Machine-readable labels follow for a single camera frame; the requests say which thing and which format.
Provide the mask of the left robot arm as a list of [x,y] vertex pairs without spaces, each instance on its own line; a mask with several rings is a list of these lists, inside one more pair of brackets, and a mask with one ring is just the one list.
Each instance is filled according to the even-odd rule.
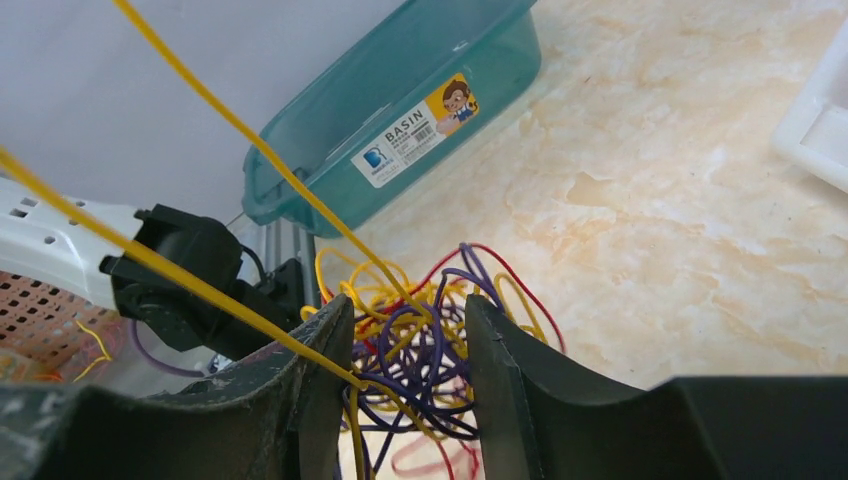
[[[289,332],[305,303],[300,262],[240,278],[249,249],[227,227],[158,204],[149,210],[77,199],[75,205]],[[1,268],[145,323],[168,347],[207,347],[240,360],[271,337],[132,259],[22,185],[1,181]]]

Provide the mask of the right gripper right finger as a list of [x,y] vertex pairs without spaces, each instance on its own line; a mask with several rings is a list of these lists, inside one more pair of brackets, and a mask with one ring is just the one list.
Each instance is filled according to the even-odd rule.
[[843,376],[681,376],[647,390],[597,373],[466,302],[489,479],[843,479]]

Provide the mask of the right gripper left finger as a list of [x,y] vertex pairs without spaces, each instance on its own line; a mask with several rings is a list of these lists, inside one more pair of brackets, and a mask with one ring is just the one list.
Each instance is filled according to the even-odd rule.
[[270,344],[169,394],[1,389],[5,479],[329,479],[345,382]]

